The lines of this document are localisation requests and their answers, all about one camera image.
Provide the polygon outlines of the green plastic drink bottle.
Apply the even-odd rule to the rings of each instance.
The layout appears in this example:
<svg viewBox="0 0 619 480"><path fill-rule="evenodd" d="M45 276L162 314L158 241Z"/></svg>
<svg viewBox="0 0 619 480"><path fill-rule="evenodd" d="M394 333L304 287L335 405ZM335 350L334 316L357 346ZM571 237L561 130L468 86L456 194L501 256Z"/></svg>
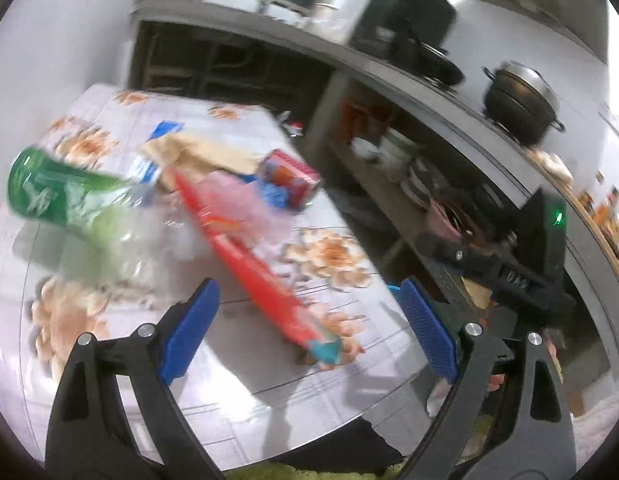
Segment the green plastic drink bottle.
<svg viewBox="0 0 619 480"><path fill-rule="evenodd" d="M151 186L63 164L30 146L11 166L6 198L20 216L90 244L119 280L152 280L162 222Z"/></svg>

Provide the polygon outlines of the blue white toothpaste box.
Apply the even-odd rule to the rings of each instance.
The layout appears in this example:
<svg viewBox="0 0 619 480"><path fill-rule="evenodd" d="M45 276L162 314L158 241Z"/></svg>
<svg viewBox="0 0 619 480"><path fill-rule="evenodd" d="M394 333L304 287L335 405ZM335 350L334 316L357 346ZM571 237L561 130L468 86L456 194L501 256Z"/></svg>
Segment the blue white toothpaste box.
<svg viewBox="0 0 619 480"><path fill-rule="evenodd" d="M125 177L142 184L155 184L160 177L160 164L165 159L158 152L160 149L158 140L169 133L176 133L182 129L182 122L166 122L166 120L160 122L150 134L146 143L140 146L139 153L131 159Z"/></svg>

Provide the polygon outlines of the blue wrapper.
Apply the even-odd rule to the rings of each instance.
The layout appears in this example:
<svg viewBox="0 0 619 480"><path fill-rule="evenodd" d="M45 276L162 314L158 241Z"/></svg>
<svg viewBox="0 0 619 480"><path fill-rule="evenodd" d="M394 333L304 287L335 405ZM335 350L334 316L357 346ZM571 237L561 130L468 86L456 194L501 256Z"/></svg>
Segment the blue wrapper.
<svg viewBox="0 0 619 480"><path fill-rule="evenodd" d="M258 196L270 207L276 209L290 208L290 191L285 186L257 180L256 190Z"/></svg>

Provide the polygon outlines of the red tin can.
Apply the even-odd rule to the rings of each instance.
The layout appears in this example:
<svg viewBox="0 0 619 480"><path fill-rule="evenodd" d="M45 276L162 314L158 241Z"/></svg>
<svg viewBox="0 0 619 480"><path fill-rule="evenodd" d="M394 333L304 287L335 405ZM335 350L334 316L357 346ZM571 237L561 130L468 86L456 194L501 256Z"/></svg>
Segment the red tin can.
<svg viewBox="0 0 619 480"><path fill-rule="evenodd" d="M260 162L257 175L266 183L288 192L286 206L296 211L305 209L311 203L323 183L317 170L279 148Z"/></svg>

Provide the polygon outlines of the brown paper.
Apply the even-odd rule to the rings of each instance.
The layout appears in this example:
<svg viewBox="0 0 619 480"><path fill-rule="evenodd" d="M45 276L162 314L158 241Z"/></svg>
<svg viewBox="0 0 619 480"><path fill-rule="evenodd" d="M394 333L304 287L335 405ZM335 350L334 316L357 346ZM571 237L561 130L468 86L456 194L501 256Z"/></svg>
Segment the brown paper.
<svg viewBox="0 0 619 480"><path fill-rule="evenodd" d="M200 182L216 170L230 174L254 174L259 165L256 155L203 136L191 136L184 132L169 133L158 143L158 152L165 157L160 164L158 182L168 192L174 192L176 185L172 177L164 174L164 166L174 167L193 182Z"/></svg>

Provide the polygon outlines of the cooking oil bottle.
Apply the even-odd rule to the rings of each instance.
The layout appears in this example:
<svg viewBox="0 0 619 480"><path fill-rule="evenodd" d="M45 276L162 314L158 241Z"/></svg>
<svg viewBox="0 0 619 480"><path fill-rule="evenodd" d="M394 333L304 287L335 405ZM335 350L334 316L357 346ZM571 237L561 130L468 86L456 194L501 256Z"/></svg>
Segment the cooking oil bottle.
<svg viewBox="0 0 619 480"><path fill-rule="evenodd" d="M276 116L278 126L292 139L301 138L304 135L304 126L291 117L291 112L285 110Z"/></svg>

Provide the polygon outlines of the black wok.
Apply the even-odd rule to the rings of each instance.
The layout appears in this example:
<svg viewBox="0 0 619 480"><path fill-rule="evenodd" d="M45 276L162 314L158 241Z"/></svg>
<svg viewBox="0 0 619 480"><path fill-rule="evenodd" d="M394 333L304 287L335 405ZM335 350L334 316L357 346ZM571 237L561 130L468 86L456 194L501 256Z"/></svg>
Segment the black wok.
<svg viewBox="0 0 619 480"><path fill-rule="evenodd" d="M418 40L410 41L408 68L413 75L443 89L454 88L465 81L465 74L445 53Z"/></svg>

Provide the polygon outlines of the floral tablecloth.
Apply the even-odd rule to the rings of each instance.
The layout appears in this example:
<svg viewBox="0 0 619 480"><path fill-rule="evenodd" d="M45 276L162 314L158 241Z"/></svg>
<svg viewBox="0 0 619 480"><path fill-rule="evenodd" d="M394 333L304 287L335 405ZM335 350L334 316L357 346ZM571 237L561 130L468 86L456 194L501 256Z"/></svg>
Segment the floral tablecloth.
<svg viewBox="0 0 619 480"><path fill-rule="evenodd" d="M35 460L44 457L54 381L29 347L27 307L36 284L55 273L81 278L96 259L75 237L18 218L6 203L6 179L27 141L0 128L0 414ZM175 299L204 278L221 290L221 307L189 373L174 385L184 416L214 462L233 469L268 460L364 418L399 452L413 452L430 419L425 358L389 290L374 281L347 294L318 286L335 307L366 315L367 352L356 363L322 372L300 366L286 344L247 303L208 249L160 276Z"/></svg>

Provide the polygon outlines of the green white towel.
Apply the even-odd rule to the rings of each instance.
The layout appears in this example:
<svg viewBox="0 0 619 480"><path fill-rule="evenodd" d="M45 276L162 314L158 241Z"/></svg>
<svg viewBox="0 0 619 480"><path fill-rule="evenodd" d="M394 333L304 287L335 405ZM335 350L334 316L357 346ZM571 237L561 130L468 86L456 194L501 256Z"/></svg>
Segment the green white towel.
<svg viewBox="0 0 619 480"><path fill-rule="evenodd" d="M224 476L229 480L393 480L407 464L407 460L388 466L379 474L374 472L320 472L297 469L276 462L262 462L227 470Z"/></svg>

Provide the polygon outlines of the clear plastic bag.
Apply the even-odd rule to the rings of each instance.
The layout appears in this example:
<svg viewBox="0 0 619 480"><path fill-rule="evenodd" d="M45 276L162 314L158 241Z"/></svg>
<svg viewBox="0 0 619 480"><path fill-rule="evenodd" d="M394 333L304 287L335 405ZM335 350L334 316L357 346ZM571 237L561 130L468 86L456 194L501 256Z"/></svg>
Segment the clear plastic bag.
<svg viewBox="0 0 619 480"><path fill-rule="evenodd" d="M192 185L210 226L245 247L282 244L291 237L291 214L269 205L257 182L246 183L234 174L217 170Z"/></svg>

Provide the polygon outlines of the stack of white bowls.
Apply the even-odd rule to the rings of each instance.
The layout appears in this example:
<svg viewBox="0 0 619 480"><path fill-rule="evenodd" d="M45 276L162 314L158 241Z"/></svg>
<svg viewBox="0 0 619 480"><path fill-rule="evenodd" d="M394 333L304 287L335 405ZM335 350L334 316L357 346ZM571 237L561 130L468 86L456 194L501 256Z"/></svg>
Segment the stack of white bowls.
<svg viewBox="0 0 619 480"><path fill-rule="evenodd" d="M388 128L379 143L379 165L392 182L405 176L407 167L418 154L421 145L393 128Z"/></svg>

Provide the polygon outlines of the red snack bag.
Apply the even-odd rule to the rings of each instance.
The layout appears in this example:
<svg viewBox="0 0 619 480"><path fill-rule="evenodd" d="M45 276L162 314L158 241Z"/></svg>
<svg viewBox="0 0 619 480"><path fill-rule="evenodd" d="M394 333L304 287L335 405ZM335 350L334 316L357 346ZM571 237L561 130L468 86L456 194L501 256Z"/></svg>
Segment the red snack bag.
<svg viewBox="0 0 619 480"><path fill-rule="evenodd" d="M281 335L308 351L316 361L329 366L337 365L342 350L341 339L323 328L296 298L292 289L274 275L266 262L221 229L228 221L213 215L194 184L181 171L168 166L164 172L175 183L180 200L206 243L231 271L259 311Z"/></svg>

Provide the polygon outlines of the black pot with lid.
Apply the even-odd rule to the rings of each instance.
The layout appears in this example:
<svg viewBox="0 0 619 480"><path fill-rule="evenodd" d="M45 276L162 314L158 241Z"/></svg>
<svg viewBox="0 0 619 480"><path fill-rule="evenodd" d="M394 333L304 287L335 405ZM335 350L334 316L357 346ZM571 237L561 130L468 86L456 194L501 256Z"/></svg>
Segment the black pot with lid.
<svg viewBox="0 0 619 480"><path fill-rule="evenodd" d="M509 61L495 70L484 67L483 73L491 81L483 98L483 115L518 144L535 146L550 128L564 133L558 96L538 70Z"/></svg>

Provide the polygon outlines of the pink plastic basin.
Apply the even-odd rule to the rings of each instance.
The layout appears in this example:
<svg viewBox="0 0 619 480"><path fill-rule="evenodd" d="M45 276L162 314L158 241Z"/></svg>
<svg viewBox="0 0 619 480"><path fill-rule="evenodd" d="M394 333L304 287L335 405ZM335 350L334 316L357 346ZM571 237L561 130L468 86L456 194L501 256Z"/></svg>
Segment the pink plastic basin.
<svg viewBox="0 0 619 480"><path fill-rule="evenodd" d="M430 200L430 205L425 215L425 225L427 230L434 235L450 240L451 242L460 243L462 240L461 232L451 224L443 206Z"/></svg>

